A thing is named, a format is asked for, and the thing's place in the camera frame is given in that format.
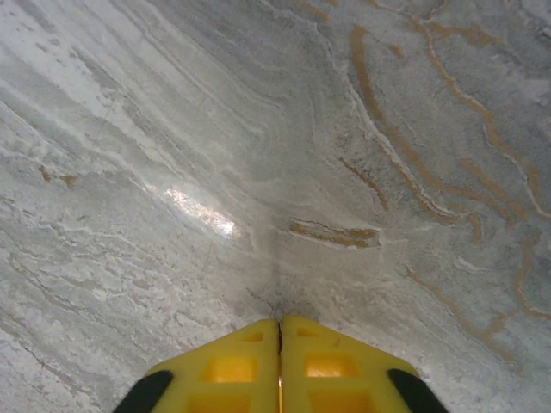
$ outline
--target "brown vein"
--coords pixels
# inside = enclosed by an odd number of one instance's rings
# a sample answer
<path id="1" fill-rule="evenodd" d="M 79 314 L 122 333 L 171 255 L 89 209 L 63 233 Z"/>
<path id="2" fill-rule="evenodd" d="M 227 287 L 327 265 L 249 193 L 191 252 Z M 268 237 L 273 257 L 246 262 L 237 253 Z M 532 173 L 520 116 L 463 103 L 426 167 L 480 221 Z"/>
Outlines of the brown vein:
<path id="1" fill-rule="evenodd" d="M 394 53 L 394 56 L 396 56 L 397 58 L 404 58 L 404 53 L 402 52 L 402 49 L 399 48 L 398 45 L 388 45 L 388 48 L 390 49 L 390 51 L 392 53 Z"/>
<path id="2" fill-rule="evenodd" d="M 458 28 L 457 26 L 445 27 L 436 22 L 427 23 L 427 26 L 440 39 L 449 39 L 454 34 L 459 34 L 473 46 L 495 46 L 500 43 L 500 40 L 497 37 L 493 37 L 486 33 L 480 28 L 480 26 L 473 26 L 472 28 Z"/>
<path id="3" fill-rule="evenodd" d="M 388 202 L 387 197 L 382 192 L 382 190 L 377 186 L 375 181 L 373 181 L 368 176 L 365 176 L 362 172 L 358 170 L 358 168 L 351 163 L 346 162 L 343 158 L 339 158 L 339 161 L 346 167 L 347 170 L 352 172 L 354 175 L 356 175 L 358 178 L 360 178 L 362 181 L 368 184 L 368 186 L 375 191 L 375 194 L 377 195 L 377 198 L 379 198 L 379 202 L 381 203 L 383 209 L 385 211 L 388 211 Z"/>
<path id="4" fill-rule="evenodd" d="M 478 213 L 470 213 L 468 218 L 473 225 L 474 243 L 480 243 L 482 241 L 482 224 L 480 223 L 480 215 Z"/>
<path id="5" fill-rule="evenodd" d="M 318 9 L 317 7 L 312 6 L 307 0 L 299 0 L 299 5 L 304 8 L 308 13 L 314 17 L 320 19 L 323 23 L 329 22 L 329 15 L 323 10 Z"/>
<path id="6" fill-rule="evenodd" d="M 485 194 L 479 194 L 474 191 L 469 191 L 467 189 L 452 187 L 441 183 L 438 178 L 432 173 L 432 171 L 426 167 L 426 165 L 421 160 L 421 157 L 413 150 L 410 143 L 405 140 L 398 132 L 398 130 L 388 121 L 387 117 L 383 114 L 379 103 L 375 99 L 375 94 L 371 88 L 371 82 L 369 80 L 367 66 L 365 65 L 364 59 L 364 47 L 363 47 L 363 37 L 367 33 L 365 28 L 360 26 L 354 26 L 352 32 L 350 33 L 350 45 L 352 48 L 352 64 L 356 69 L 356 74 L 358 76 L 358 81 L 360 84 L 360 89 L 362 90 L 364 102 L 367 105 L 369 111 L 374 116 L 374 118 L 384 126 L 388 138 L 397 145 L 408 157 L 410 163 L 417 169 L 419 174 L 424 178 L 424 180 L 431 185 L 433 188 L 438 189 L 442 192 L 449 194 L 454 194 L 469 198 L 472 200 L 478 200 L 486 204 L 491 209 L 495 210 L 501 217 L 509 224 L 513 225 L 514 220 L 512 219 L 511 214 L 505 208 L 501 207 L 497 201 L 493 200 Z M 427 211 L 432 211 L 423 197 L 420 196 L 420 188 L 417 187 L 416 183 L 412 182 L 412 179 L 408 176 L 406 178 L 409 186 L 413 189 L 416 198 L 424 209 Z M 457 216 L 450 217 L 448 213 L 434 213 L 441 222 L 453 223 L 457 221 Z"/>
<path id="7" fill-rule="evenodd" d="M 342 229 L 312 221 L 294 220 L 289 230 L 303 237 L 334 243 L 343 247 L 369 248 L 379 246 L 379 232 L 371 229 Z"/>
<path id="8" fill-rule="evenodd" d="M 529 303 L 529 301 L 526 299 L 526 296 L 523 292 L 523 284 L 524 280 L 526 279 L 526 274 L 530 271 L 532 268 L 532 248 L 539 242 L 541 234 L 537 234 L 534 237 L 530 237 L 525 239 L 522 244 L 522 252 L 523 252 L 523 265 L 518 271 L 517 276 L 515 277 L 515 280 L 513 281 L 513 292 L 515 293 L 515 297 L 517 297 L 520 305 L 523 308 L 524 313 L 529 317 L 539 317 L 539 318 L 545 318 L 547 320 L 551 320 L 551 314 L 548 312 L 538 311 L 535 310 Z"/>
<path id="9" fill-rule="evenodd" d="M 459 87 L 457 86 L 457 81 L 446 72 L 446 69 L 444 68 L 442 62 L 437 57 L 436 52 L 434 51 L 434 47 L 432 45 L 432 36 L 430 35 L 429 30 L 412 17 L 410 17 L 410 20 L 412 22 L 412 28 L 424 36 L 426 40 L 427 54 L 429 55 L 429 59 L 436 68 L 436 71 L 438 72 L 442 80 L 448 84 L 454 96 L 464 101 L 471 109 L 475 110 L 482 116 L 482 119 L 484 120 L 484 123 L 486 125 L 486 132 L 490 143 L 496 149 L 501 151 L 504 155 L 514 159 L 515 162 L 517 162 L 522 167 L 524 173 L 527 176 L 528 188 L 533 196 L 532 203 L 534 204 L 536 212 L 541 217 L 551 220 L 551 211 L 542 206 L 543 202 L 540 195 L 540 186 L 538 183 L 538 173 L 536 168 L 526 163 L 521 155 L 514 152 L 507 144 L 502 141 L 501 136 L 498 134 L 498 131 L 496 129 L 496 121 L 492 112 L 486 109 L 486 107 L 483 106 L 480 102 L 476 101 L 471 96 L 463 93 L 459 89 Z"/>
<path id="10" fill-rule="evenodd" d="M 385 4 L 380 4 L 379 3 L 379 0 L 366 0 L 367 3 L 370 5 L 370 6 L 374 6 L 376 7 L 377 9 L 381 9 L 381 10 L 386 10 L 386 11 L 392 11 L 393 13 L 399 13 L 399 10 L 398 9 L 394 9 L 390 6 L 386 6 Z"/>
<path id="11" fill-rule="evenodd" d="M 476 176 L 480 183 L 490 189 L 490 191 L 501 200 L 504 204 L 506 204 L 520 219 L 526 218 L 526 210 L 520 205 L 520 203 L 517 200 L 512 200 L 509 198 L 509 195 L 499 187 L 497 183 L 492 181 L 488 176 L 482 172 L 481 169 L 476 167 L 471 161 L 468 159 L 463 158 L 461 160 L 461 164 L 474 176 Z"/>
<path id="12" fill-rule="evenodd" d="M 432 17 L 435 16 L 436 13 L 438 13 L 440 10 L 442 10 L 444 7 L 448 5 L 448 0 L 442 0 L 440 4 L 438 4 L 435 8 L 431 9 L 429 13 L 424 17 L 425 20 L 430 20 Z"/>
<path id="13" fill-rule="evenodd" d="M 52 178 L 53 178 L 53 177 L 52 177 L 52 174 L 50 174 L 50 173 L 46 170 L 46 168 L 44 168 L 44 166 L 41 165 L 41 166 L 39 167 L 39 171 L 40 171 L 40 173 L 42 174 L 42 179 L 43 179 L 44 181 L 50 182 L 50 181 L 52 180 Z"/>
<path id="14" fill-rule="evenodd" d="M 77 177 L 74 175 L 60 176 L 60 178 L 63 179 L 69 189 L 74 189 L 77 186 Z"/>
<path id="15" fill-rule="evenodd" d="M 451 299 L 448 299 L 446 296 L 444 296 L 440 290 L 431 285 L 429 282 L 423 280 L 421 277 L 416 275 L 409 267 L 406 267 L 406 273 L 407 277 L 413 280 L 415 283 L 419 284 L 421 287 L 426 288 L 429 290 L 434 298 L 440 302 L 444 307 L 448 309 L 448 311 L 454 316 L 455 320 L 457 320 L 457 323 L 461 326 L 461 329 L 469 334 L 470 336 L 477 339 L 479 342 L 483 343 L 488 349 L 490 349 L 494 354 L 499 356 L 503 361 L 508 363 L 514 363 L 517 364 L 517 361 L 513 357 L 513 355 L 502 348 L 499 344 L 497 344 L 494 339 L 493 335 L 500 331 L 502 328 L 503 323 L 505 322 L 505 319 L 501 316 L 498 316 L 497 319 L 493 319 L 490 323 L 490 326 L 485 329 L 479 329 L 472 325 L 467 318 L 463 315 L 461 309 L 457 306 L 455 302 L 453 302 Z"/>

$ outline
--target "marble surface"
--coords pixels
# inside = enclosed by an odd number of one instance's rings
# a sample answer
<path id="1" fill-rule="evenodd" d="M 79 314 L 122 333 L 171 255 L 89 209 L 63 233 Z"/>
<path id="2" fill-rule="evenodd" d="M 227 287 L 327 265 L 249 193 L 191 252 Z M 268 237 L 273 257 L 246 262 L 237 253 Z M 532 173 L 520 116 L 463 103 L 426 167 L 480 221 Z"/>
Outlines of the marble surface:
<path id="1" fill-rule="evenodd" d="M 0 1 L 0 410 L 298 313 L 551 405 L 551 3 Z"/>

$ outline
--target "rectangular hole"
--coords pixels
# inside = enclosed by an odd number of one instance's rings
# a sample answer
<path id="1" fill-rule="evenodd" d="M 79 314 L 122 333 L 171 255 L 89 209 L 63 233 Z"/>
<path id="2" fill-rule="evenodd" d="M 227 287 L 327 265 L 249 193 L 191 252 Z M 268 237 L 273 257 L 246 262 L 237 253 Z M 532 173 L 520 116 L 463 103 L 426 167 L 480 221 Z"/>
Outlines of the rectangular hole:
<path id="1" fill-rule="evenodd" d="M 248 356 L 216 357 L 203 370 L 200 381 L 210 383 L 247 383 L 257 376 L 257 360 Z"/>
<path id="2" fill-rule="evenodd" d="M 191 396 L 185 413 L 249 413 L 250 410 L 250 396 L 207 394 Z"/>
<path id="3" fill-rule="evenodd" d="M 310 391 L 312 413 L 379 413 L 366 391 Z"/>
<path id="4" fill-rule="evenodd" d="M 304 359 L 307 377 L 356 377 L 356 361 L 347 354 L 308 354 Z"/>

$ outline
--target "black rubber edge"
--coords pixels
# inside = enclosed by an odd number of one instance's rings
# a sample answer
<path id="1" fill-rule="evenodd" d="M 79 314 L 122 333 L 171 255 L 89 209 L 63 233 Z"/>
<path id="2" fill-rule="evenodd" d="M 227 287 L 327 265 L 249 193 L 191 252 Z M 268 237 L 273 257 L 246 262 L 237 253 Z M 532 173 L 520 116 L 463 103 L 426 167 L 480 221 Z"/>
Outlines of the black rubber edge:
<path id="1" fill-rule="evenodd" d="M 151 413 L 155 404 L 174 379 L 174 374 L 161 370 L 136 382 L 113 413 Z"/>
<path id="2" fill-rule="evenodd" d="M 449 413 L 429 386 L 413 374 L 393 368 L 387 376 L 412 413 Z"/>

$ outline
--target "white marble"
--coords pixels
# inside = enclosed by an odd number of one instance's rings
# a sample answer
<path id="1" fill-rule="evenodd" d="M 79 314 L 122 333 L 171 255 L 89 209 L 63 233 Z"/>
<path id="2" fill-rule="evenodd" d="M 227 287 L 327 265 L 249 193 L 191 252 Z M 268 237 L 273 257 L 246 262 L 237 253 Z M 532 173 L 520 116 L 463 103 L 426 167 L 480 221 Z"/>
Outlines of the white marble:
<path id="1" fill-rule="evenodd" d="M 551 4 L 0 1 L 0 410 L 299 313 L 551 405 Z"/>

